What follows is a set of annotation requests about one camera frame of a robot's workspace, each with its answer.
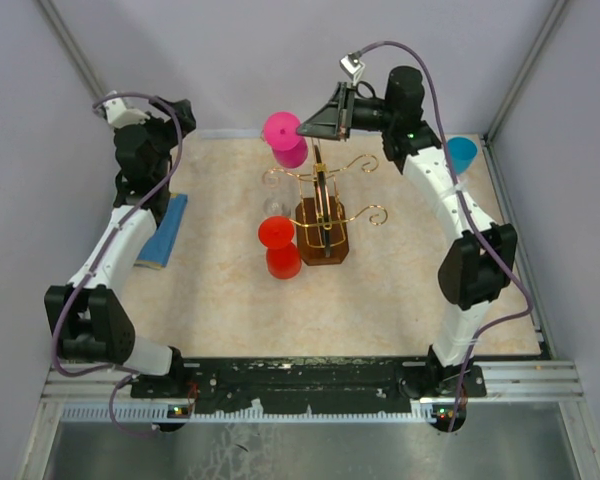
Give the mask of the cyan plastic wine glass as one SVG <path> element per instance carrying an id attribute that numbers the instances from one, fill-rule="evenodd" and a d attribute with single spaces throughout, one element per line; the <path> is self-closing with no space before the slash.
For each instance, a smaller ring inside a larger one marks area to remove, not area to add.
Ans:
<path id="1" fill-rule="evenodd" d="M 465 173 L 478 155 L 478 147 L 468 137 L 456 136 L 447 142 L 452 166 L 457 175 Z"/>

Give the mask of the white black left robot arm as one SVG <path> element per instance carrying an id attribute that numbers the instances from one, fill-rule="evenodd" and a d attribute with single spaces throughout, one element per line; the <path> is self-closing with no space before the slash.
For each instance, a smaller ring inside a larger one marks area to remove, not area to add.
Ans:
<path id="1" fill-rule="evenodd" d="M 45 293 L 52 366 L 68 378 L 106 369 L 153 376 L 154 387 L 174 397 L 188 384 L 187 371 L 175 364 L 175 348 L 137 335 L 118 295 L 164 223 L 170 181 L 197 121 L 190 100 L 139 92 L 111 92 L 92 108 L 114 132 L 116 196 L 87 260 L 66 284 Z"/>

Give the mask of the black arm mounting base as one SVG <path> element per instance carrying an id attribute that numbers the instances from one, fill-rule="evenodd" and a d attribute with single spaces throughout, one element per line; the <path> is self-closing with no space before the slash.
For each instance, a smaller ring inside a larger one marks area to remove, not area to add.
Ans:
<path id="1" fill-rule="evenodd" d="M 436 426 L 459 429 L 464 409 L 487 394 L 482 370 L 442 367 L 427 357 L 179 358 L 164 376 L 140 375 L 134 399 L 181 400 L 187 413 L 233 414 L 260 405 L 266 414 L 408 414 L 434 403 Z"/>

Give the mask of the magenta plastic wine glass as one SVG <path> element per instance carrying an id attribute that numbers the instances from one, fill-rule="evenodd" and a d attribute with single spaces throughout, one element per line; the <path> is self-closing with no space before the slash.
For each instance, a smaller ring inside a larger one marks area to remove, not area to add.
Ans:
<path id="1" fill-rule="evenodd" d="M 296 133 L 299 126 L 300 120 L 288 111 L 273 113 L 263 126 L 264 141 L 278 164 L 287 169 L 300 167 L 308 156 L 305 138 Z"/>

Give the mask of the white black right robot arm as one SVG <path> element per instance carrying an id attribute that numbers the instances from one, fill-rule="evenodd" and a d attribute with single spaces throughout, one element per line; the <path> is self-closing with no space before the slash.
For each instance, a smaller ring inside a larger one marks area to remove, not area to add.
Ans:
<path id="1" fill-rule="evenodd" d="M 403 384 L 411 396 L 461 392 L 471 370 L 476 334 L 514 276 L 516 230 L 497 224 L 461 186 L 441 127 L 431 127 L 424 118 L 424 99 L 434 94 L 426 73 L 395 67 L 384 95 L 377 96 L 359 92 L 364 83 L 361 61 L 346 59 L 342 68 L 349 81 L 338 83 L 328 102 L 296 132 L 334 141 L 348 139 L 354 130 L 380 133 L 385 158 L 431 208 L 449 243 L 437 274 L 446 309 L 422 372 Z"/>

